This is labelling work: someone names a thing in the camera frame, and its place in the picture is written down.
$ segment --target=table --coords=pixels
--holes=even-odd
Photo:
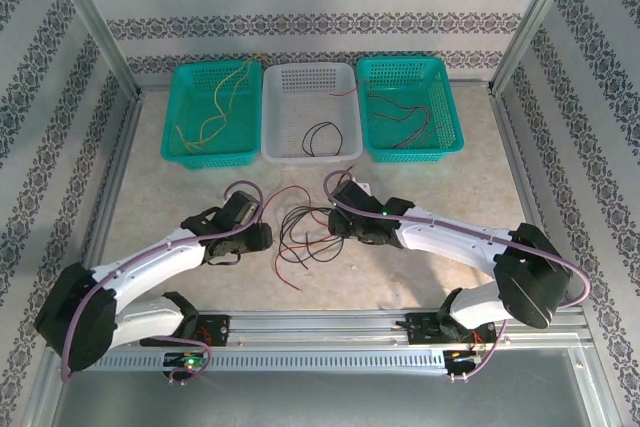
[[[358,180],[383,202],[411,200],[439,215],[491,227],[516,228],[524,220],[491,105],[482,83],[454,83],[465,148],[437,163],[376,164],[368,154],[354,163]],[[102,262],[111,262],[160,240],[188,216],[222,204],[225,187],[238,179],[256,182],[270,196],[291,184],[309,190],[314,204],[328,205],[322,192],[331,167],[282,169],[258,157],[242,168],[189,171],[164,161],[160,144],[167,92],[146,95]],[[306,203],[302,192],[279,195],[265,212],[274,234],[291,208]],[[326,235],[313,228],[311,237]],[[281,263],[274,273],[276,245],[243,256],[235,266],[202,266],[177,275],[149,295],[178,291],[201,310],[399,309],[438,307],[457,287],[489,281],[449,259],[355,240],[332,263],[309,270]]]

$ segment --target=patterned wallpaper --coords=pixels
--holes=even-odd
[[[82,258],[135,99],[71,0],[0,0],[0,426],[19,425],[44,342],[33,320]]]
[[[541,225],[593,283],[587,318],[640,425],[639,0],[555,0],[502,92]]]
[[[263,53],[355,63],[372,51],[445,60],[489,80],[531,0],[95,0],[141,84],[175,65]]]

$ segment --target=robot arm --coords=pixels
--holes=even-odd
[[[236,191],[222,208],[214,207],[189,217],[179,229],[144,249],[167,246],[165,251],[142,258],[109,280],[91,298],[73,336],[69,355],[71,371],[89,367],[107,350],[124,343],[153,336],[191,338],[198,311],[182,296],[170,292],[151,301],[135,299],[174,275],[203,263],[211,264],[226,254],[236,256],[235,261],[225,262],[228,265],[237,263],[244,253],[271,247],[273,239],[269,225],[258,222],[230,237],[203,242],[194,240],[179,248],[169,248],[172,243],[189,237],[229,232],[244,225],[256,208],[256,199]],[[35,321],[36,330],[58,354],[62,353],[71,318],[80,301],[108,274],[140,257],[139,254],[93,270],[73,264],[60,273]]]
[[[451,292],[439,313],[444,334],[455,339],[480,325],[511,318],[536,328],[549,326],[571,273],[542,257],[494,242],[508,240],[558,255],[537,227],[521,224],[516,231],[477,227],[443,219],[402,199],[391,198],[382,205],[363,187],[348,180],[338,185],[332,196],[353,209],[427,221],[372,219],[336,205],[329,216],[332,234],[356,237],[367,244],[433,252],[475,267],[494,279],[480,287]],[[438,221],[443,220],[460,227],[460,231],[441,227]],[[489,240],[481,240],[474,233]]]

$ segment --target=electrical wire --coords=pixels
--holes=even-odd
[[[249,73],[251,72],[251,61],[253,60],[264,60],[265,62],[267,62],[268,64],[271,64],[271,61],[264,55],[262,54],[256,54],[256,55],[252,55],[251,57],[249,57],[248,59],[246,59],[242,65],[234,70],[233,72],[231,72],[229,75],[227,75],[224,79],[222,79],[222,81],[220,81],[220,83],[216,86],[214,92],[213,92],[213,103],[215,105],[215,107],[218,109],[218,112],[220,112],[220,115],[215,115],[213,117],[209,117],[208,119],[206,119],[202,125],[200,126],[200,140],[196,140],[196,141],[187,141],[182,133],[182,130],[180,129],[180,126],[176,125],[176,130],[178,131],[178,134],[180,135],[180,139],[182,140],[182,143],[184,144],[184,146],[187,148],[187,150],[189,151],[189,153],[191,153],[192,155],[194,155],[194,152],[191,150],[192,147],[198,148],[198,149],[202,149],[204,144],[206,144],[207,142],[212,141],[215,137],[217,137],[217,135],[222,132],[222,130],[224,130],[227,125],[227,117],[229,115],[231,115],[232,111],[233,111],[233,99],[236,96],[236,93],[238,91],[238,86],[244,82],[244,80],[249,76]],[[228,80],[232,79],[236,74],[238,74],[239,72],[242,71],[242,69],[244,69],[246,66],[248,66],[247,68],[247,72],[236,82],[233,91],[231,92],[231,98],[229,99],[229,112],[227,112],[225,114],[225,112],[222,110],[222,107],[220,107],[220,104],[218,103],[218,92],[220,90],[220,87],[222,87],[222,85],[224,85]],[[214,120],[217,119],[223,119],[223,125],[216,130],[213,134],[211,134],[209,137],[207,137],[206,139],[203,139],[204,137],[204,128],[205,126],[209,123],[209,122],[213,122]]]
[[[320,263],[327,263],[335,260],[340,255],[344,247],[344,239],[342,237],[329,235],[318,240],[310,241],[309,234],[305,232],[304,240],[302,241],[302,240],[295,239],[293,236],[293,231],[295,227],[300,223],[300,221],[302,221],[302,219],[304,219],[305,216],[307,216],[308,214],[313,214],[313,212],[318,212],[328,217],[329,214],[331,213],[331,210],[332,209],[330,207],[309,207],[306,205],[302,205],[299,207],[295,207],[294,209],[289,211],[285,215],[285,217],[282,219],[280,232],[278,234],[278,240],[279,240],[278,254],[274,259],[274,270],[280,280],[282,280],[289,287],[292,287],[299,292],[301,291],[301,289],[298,286],[287,281],[280,274],[280,271],[278,269],[278,259],[280,258],[283,261],[290,264],[300,264],[306,270],[309,270],[309,267],[305,264],[305,262],[308,262],[310,259],[313,259],[316,262],[320,262]],[[288,245],[287,237],[289,241],[295,245]],[[328,245],[324,245],[316,249],[315,251],[312,251],[311,246],[318,245],[318,244],[328,244]],[[335,246],[339,246],[337,252],[333,253],[328,258],[318,257],[318,254],[322,252],[326,252],[327,250]],[[306,256],[305,254],[299,255],[298,253],[296,253],[296,249],[305,249]],[[285,252],[291,252],[294,258],[288,258],[287,256],[284,255]]]
[[[333,157],[337,157],[338,155],[340,155],[340,151],[342,150],[342,144],[344,142],[344,137],[342,136],[342,132],[340,131],[338,126],[333,122],[329,122],[329,121],[317,123],[316,125],[311,127],[309,130],[307,130],[306,134],[304,134],[304,137],[302,138],[302,150],[305,154],[307,154],[310,157],[317,157],[315,152],[313,151],[313,139],[318,132],[320,132],[325,127],[330,127],[330,126],[333,127],[336,130],[336,132],[338,132],[338,135],[340,136],[340,145],[338,146],[337,152],[333,154]],[[313,132],[313,134],[311,134],[311,138],[309,139],[309,150],[307,150],[304,143],[307,140],[308,135],[311,133],[313,129],[316,129],[316,130]]]
[[[113,269],[102,280],[97,282],[89,290],[89,292],[87,292],[87,294],[84,296],[84,298],[78,304],[78,307],[76,308],[76,311],[74,312],[73,317],[71,318],[71,321],[69,322],[69,327],[67,329],[67,335],[66,335],[65,340],[64,340],[64,346],[62,348],[62,356],[61,356],[62,357],[62,365],[61,365],[61,368],[60,368],[60,377],[62,378],[63,382],[66,382],[71,378],[71,369],[69,367],[69,353],[71,352],[71,344],[73,342],[73,336],[74,336],[74,334],[76,332],[76,328],[78,327],[78,322],[80,321],[80,317],[82,316],[82,313],[84,312],[84,310],[86,309],[87,305],[89,304],[89,301],[107,283],[109,283],[114,278],[122,275],[124,272],[126,272],[130,268],[134,267],[140,261],[145,260],[145,259],[147,259],[147,258],[149,258],[149,257],[151,257],[151,256],[153,256],[155,254],[158,254],[160,252],[166,252],[167,250],[169,250],[169,251],[175,250],[176,248],[182,247],[184,245],[191,245],[191,244],[194,244],[194,243],[201,242],[203,240],[217,240],[217,239],[224,239],[226,237],[231,237],[233,235],[236,235],[236,234],[239,234],[241,232],[244,232],[249,227],[251,227],[253,224],[258,222],[258,220],[262,216],[262,210],[263,210],[263,206],[264,206],[264,195],[262,194],[262,190],[260,190],[260,187],[258,187],[253,182],[251,182],[249,180],[238,180],[236,182],[233,182],[224,191],[224,194],[223,194],[224,200],[225,201],[228,200],[228,198],[230,196],[230,191],[234,187],[236,187],[238,185],[248,185],[248,186],[252,187],[253,189],[255,189],[256,193],[258,194],[258,207],[256,208],[256,211],[254,212],[254,214],[251,217],[251,219],[249,219],[249,221],[246,224],[244,224],[244,225],[242,225],[242,226],[240,226],[240,227],[238,227],[236,229],[230,230],[228,232],[222,232],[222,233],[219,233],[219,234],[200,235],[200,236],[197,236],[197,237],[187,237],[187,238],[184,238],[184,239],[179,239],[179,240],[176,240],[176,241],[173,241],[173,242],[168,242],[166,244],[162,244],[162,245],[158,245],[156,247],[152,247],[152,248],[150,248],[148,250],[145,250],[144,252],[141,252],[141,253],[135,255],[134,257],[132,257],[129,260],[127,260],[126,262],[124,262],[122,265],[120,265],[120,266],[116,267],[115,269]],[[186,343],[195,342],[195,341],[187,342],[187,340],[188,339],[180,339],[180,341],[184,341]]]
[[[209,331],[203,326],[200,327],[200,330],[198,332],[202,332],[202,336],[204,337],[204,341],[207,345],[211,345],[213,343],[213,338],[211,337],[211,334],[209,333]]]
[[[484,369],[487,366],[487,364],[491,360],[491,357],[493,357],[493,354],[496,353],[498,344],[500,343],[500,341],[504,337],[505,332],[507,331],[508,324],[509,322],[506,319],[502,322],[502,327],[500,328],[500,331],[496,336],[496,341],[493,343],[493,345],[489,349],[489,352],[487,352],[484,355],[484,357],[482,357],[482,360],[480,361],[480,363],[476,365],[476,368],[473,369],[468,374],[462,374],[462,375],[451,374],[451,383],[455,382],[456,380],[463,380],[464,382],[467,382],[471,377],[473,377],[474,375],[478,375],[482,371],[482,369]]]
[[[273,194],[271,197],[269,197],[269,200],[267,200],[267,202],[264,204],[264,209],[262,209],[262,212],[264,212],[265,210],[267,210],[267,207],[269,206],[269,204],[271,203],[271,201],[277,196],[280,195],[283,192],[286,192],[289,189],[300,189],[302,190],[306,196],[307,199],[309,200],[309,207],[311,207],[311,194],[309,194],[309,191],[307,189],[305,189],[304,187],[300,186],[300,185],[290,185],[288,187],[285,187],[284,189],[280,189],[278,192],[276,192],[275,194]],[[311,217],[313,217],[313,220],[315,220],[317,223],[319,223],[320,225],[323,225],[325,227],[328,227],[328,224],[325,224],[324,222],[322,222],[321,220],[319,220],[317,217],[315,217],[313,215],[313,212],[311,213]]]
[[[307,196],[307,200],[309,201],[308,205],[305,206],[299,206],[296,207],[295,209],[293,209],[292,211],[288,212],[287,215],[285,215],[285,218],[282,220],[281,223],[281,228],[280,228],[280,232],[278,234],[278,238],[279,238],[279,246],[278,246],[278,253],[276,254],[276,257],[274,258],[273,261],[273,269],[276,273],[276,276],[278,277],[278,279],[280,279],[284,284],[288,285],[289,287],[291,287],[292,289],[297,290],[298,292],[302,292],[302,289],[300,289],[298,286],[292,284],[291,282],[289,282],[287,279],[285,279],[282,274],[280,274],[280,270],[278,268],[278,259],[281,258],[286,262],[290,262],[290,263],[300,263],[303,265],[303,267],[305,269],[308,269],[308,267],[306,266],[306,264],[304,264],[304,262],[308,261],[309,259],[313,259],[313,260],[317,260],[319,262],[322,262],[325,259],[318,259],[316,258],[317,254],[324,252],[326,250],[328,250],[329,248],[333,247],[334,245],[337,245],[339,239],[337,237],[328,235],[326,237],[323,237],[321,239],[315,240],[315,241],[309,241],[308,235],[305,234],[305,241],[301,242],[301,241],[296,241],[295,239],[293,239],[292,237],[292,230],[293,228],[302,220],[302,218],[304,217],[304,215],[306,214],[310,214],[311,217],[313,218],[313,220],[316,221],[316,223],[318,223],[319,225],[323,226],[323,227],[327,227],[328,223],[327,222],[323,222],[322,220],[318,219],[315,215],[314,212],[321,212],[321,210],[325,210],[328,211],[330,210],[330,208],[317,208],[317,207],[313,207],[312,203],[311,203],[311,195],[309,194],[309,191],[307,189],[305,189],[304,187],[300,186],[300,185],[290,185],[288,187],[285,187],[283,189],[280,189],[279,191],[277,191],[275,194],[273,194],[271,197],[269,197],[269,200],[267,200],[267,202],[264,205],[264,209],[263,212],[267,209],[267,207],[269,206],[269,204],[271,203],[271,201],[278,195],[280,195],[283,192],[286,192],[287,190],[290,189],[300,189],[302,190],[305,195]],[[289,235],[290,240],[292,243],[296,244],[296,245],[287,245],[286,244],[286,235]],[[317,244],[321,244],[321,243],[327,243],[327,241],[331,242],[331,241],[335,241],[333,244],[327,245],[325,247],[322,247],[314,252],[312,252],[309,247],[311,247],[312,245],[317,245]],[[307,251],[307,257],[304,259],[301,259],[301,257],[295,252],[297,249],[306,249]],[[292,259],[287,259],[284,254],[286,252],[291,252],[294,257],[295,260],[291,261]]]
[[[185,373],[191,374],[190,377],[188,377],[188,378],[186,378],[184,380],[181,380],[180,381],[180,385],[186,385],[189,382],[193,382],[198,377],[200,377],[202,374],[204,374],[204,371],[207,370],[207,368],[211,364],[211,357],[213,356],[213,353],[211,352],[211,347],[209,347],[204,342],[200,342],[199,340],[191,340],[191,339],[178,339],[176,337],[168,337],[168,336],[165,336],[165,335],[158,335],[158,336],[155,336],[153,338],[155,340],[160,340],[160,341],[163,341],[163,342],[175,342],[175,343],[178,343],[178,344],[196,345],[198,347],[202,347],[205,350],[205,352],[207,353],[207,358],[205,360],[204,365],[201,366],[200,369],[197,370],[196,372],[194,372],[193,369],[188,369],[187,367],[176,367],[171,372],[169,372],[169,383],[170,384],[173,384],[173,382],[175,382],[175,379],[173,378],[173,376],[175,374],[177,374],[178,372],[185,372]]]
[[[329,237],[324,237],[320,240],[309,241],[308,233],[305,233],[304,240],[297,240],[293,236],[293,231],[295,227],[308,214],[310,214],[311,212],[318,212],[329,217],[329,214],[331,213],[332,210],[333,209],[331,209],[330,207],[308,207],[306,205],[302,205],[299,207],[295,207],[294,209],[289,211],[289,213],[285,215],[284,219],[282,219],[282,223],[280,225],[279,246],[278,246],[278,253],[280,255],[280,258],[282,258],[282,260],[290,264],[301,264],[307,270],[309,270],[309,268],[307,267],[305,262],[308,261],[309,259],[313,259],[317,262],[322,262],[322,263],[331,262],[332,260],[335,260],[335,258],[338,257],[338,255],[340,255],[340,252],[342,252],[342,248],[344,246],[344,238],[340,236],[329,236]],[[287,237],[289,238],[289,241],[292,244],[305,247],[307,251],[307,256],[304,257],[304,254],[300,256],[293,249],[289,249],[289,245],[287,245]],[[315,245],[318,243],[328,243],[329,245],[322,247],[316,250],[315,252],[312,252],[309,246]],[[340,247],[338,251],[335,254],[333,254],[331,257],[326,259],[321,259],[317,257],[319,253],[325,252],[326,250],[336,245],[339,245]],[[290,250],[295,258],[292,259],[284,256],[283,252],[285,251],[285,249]]]
[[[415,131],[413,131],[411,134],[409,134],[409,136],[401,141],[398,142],[397,144],[391,146],[391,149],[400,149],[403,147],[408,147],[410,144],[412,144],[413,142],[417,141],[420,136],[423,134],[423,132],[426,130],[427,126],[429,125],[429,123],[431,122],[431,109],[429,109],[428,106],[426,105],[416,105],[416,106],[411,106],[411,107],[407,107],[405,105],[401,105],[398,104],[397,102],[394,102],[393,100],[389,99],[388,97],[385,97],[384,95],[378,95],[378,94],[373,94],[373,82],[369,79],[361,79],[360,81],[358,81],[358,83],[356,84],[356,86],[351,89],[348,92],[343,92],[341,94],[329,94],[332,95],[334,97],[342,97],[348,94],[351,94],[354,91],[357,91],[360,88],[360,85],[362,85],[363,83],[367,83],[367,85],[369,86],[369,90],[367,92],[367,97],[369,97],[370,99],[380,99],[383,100],[385,102],[388,102],[389,104],[402,109],[402,110],[410,110],[411,112],[409,112],[405,117],[402,118],[396,118],[396,117],[392,117],[390,115],[385,115],[385,114],[380,114],[378,112],[373,112],[369,118],[367,119],[368,121],[371,121],[371,119],[373,119],[374,117],[380,117],[386,120],[391,120],[393,122],[404,122],[406,120],[408,120],[413,114],[415,114],[418,110],[422,111],[425,115],[425,119],[424,122],[422,123],[421,127],[418,127]],[[438,131],[441,128],[441,126],[437,126],[434,129],[430,130],[427,135],[422,139],[422,141],[420,142],[420,144],[418,145],[418,149],[422,148],[422,145],[426,142],[426,140],[431,137],[431,135],[433,135],[436,131]]]
[[[359,215],[361,217],[368,217],[371,219],[378,219],[378,220],[396,220],[399,222],[416,222],[416,223],[424,223],[427,224],[429,227],[444,227],[445,229],[449,229],[452,230],[454,232],[458,232],[461,234],[465,234],[465,235],[470,235],[472,237],[476,237],[480,240],[483,241],[487,241],[489,243],[496,243],[496,244],[500,244],[500,245],[504,245],[505,247],[510,247],[512,249],[515,250],[519,250],[520,252],[524,252],[527,254],[531,254],[531,255],[535,255],[538,257],[542,257],[545,260],[548,260],[550,262],[554,262],[556,264],[559,264],[563,267],[565,267],[566,269],[570,270],[571,272],[573,272],[574,274],[576,274],[580,280],[583,282],[584,284],[584,289],[582,291],[582,293],[576,297],[574,300],[571,300],[569,302],[564,302],[562,304],[560,304],[558,306],[558,308],[567,308],[567,307],[573,307],[575,305],[580,304],[581,302],[583,302],[585,299],[587,299],[589,297],[589,294],[591,293],[591,281],[589,280],[589,277],[587,277],[587,275],[575,264],[573,264],[572,262],[569,262],[568,260],[563,259],[562,257],[559,257],[557,255],[553,255],[549,252],[545,252],[544,250],[540,250],[540,249],[536,249],[534,247],[529,247],[527,245],[522,245],[522,244],[518,244],[517,242],[512,242],[509,240],[505,240],[505,239],[501,239],[499,237],[494,237],[493,235],[490,234],[486,234],[484,232],[476,232],[473,229],[469,229],[466,227],[461,227],[459,225],[453,224],[451,222],[447,222],[445,220],[440,220],[440,219],[433,219],[433,218],[426,218],[426,217],[416,217],[416,216],[411,216],[411,215],[385,215],[385,214],[377,214],[374,212],[367,212],[364,210],[360,210],[360,209],[356,209],[353,208],[343,202],[340,202],[338,199],[336,199],[332,194],[331,191],[329,190],[329,180],[332,177],[335,177],[336,175],[341,175],[341,176],[346,176],[348,177],[350,180],[353,180],[353,174],[349,171],[346,170],[334,170],[333,172],[330,172],[325,178],[324,178],[324,182],[322,184],[322,187],[324,189],[324,193],[327,196],[327,198],[329,199],[329,201],[337,207],[340,207],[341,209],[346,210],[347,212],[351,212],[352,214],[355,215]],[[500,329],[500,332],[498,333],[498,336],[496,338],[496,341],[494,342],[493,346],[491,347],[491,349],[489,350],[489,352],[485,355],[485,357],[482,359],[481,363],[469,374],[463,374],[462,376],[453,376],[451,377],[452,382],[455,380],[467,380],[469,377],[473,377],[473,375],[476,375],[479,371],[481,371],[485,365],[487,365],[487,363],[489,362],[489,360],[491,359],[491,357],[493,357],[493,354],[498,346],[498,344],[500,343],[500,340],[502,339],[502,337],[504,336],[504,333],[507,329],[507,324],[508,322],[505,320],[504,323],[502,324],[502,328]]]

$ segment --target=white arm segment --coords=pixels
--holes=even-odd
[[[449,314],[469,330],[489,322],[512,319],[498,294],[498,284],[495,281],[473,289],[462,289],[451,304]]]
[[[409,209],[404,215],[444,220],[495,238],[511,240],[507,229],[477,227],[458,220],[439,217],[419,207]],[[442,255],[475,267],[491,278],[495,278],[493,274],[493,268],[496,265],[493,260],[494,256],[502,254],[506,250],[505,246],[495,242],[480,240],[477,237],[428,222],[401,222],[397,236],[402,246],[407,249],[424,250]],[[495,281],[473,289],[463,289],[454,299],[450,315],[467,329],[475,329],[488,322],[512,318],[499,298],[498,285]]]
[[[183,318],[180,308],[165,297],[150,302],[134,302],[116,316],[116,329],[109,348],[155,335],[169,336]]]
[[[444,220],[451,224],[472,229],[493,237],[511,240],[507,229],[488,229],[460,222],[458,220],[439,217],[419,207],[407,210],[404,214],[412,217],[422,217],[434,220]],[[504,253],[506,247],[486,240],[480,240],[471,235],[461,234],[444,227],[434,226],[428,222],[401,222],[397,231],[398,240],[403,247],[411,250],[433,252],[449,259],[475,267],[485,274],[494,277],[493,268],[496,263],[493,257]]]
[[[151,257],[140,261],[135,266],[129,268],[124,274],[107,282],[104,289],[113,289],[115,291],[115,299],[117,302],[116,315],[118,315],[122,309],[124,309],[134,299],[138,298],[152,287],[161,284],[174,275],[186,270],[195,269],[202,264],[205,247],[199,243],[182,245],[177,248],[172,247],[169,249],[171,243],[187,237],[195,237],[195,235],[190,230],[175,230],[165,239],[145,249],[148,250],[158,245],[166,244],[166,252],[152,255]],[[109,272],[117,269],[120,265],[137,256],[139,253],[140,252],[137,252],[125,259],[118,260],[111,264],[96,267],[93,269],[94,274],[92,277],[96,282],[99,282],[106,277]]]

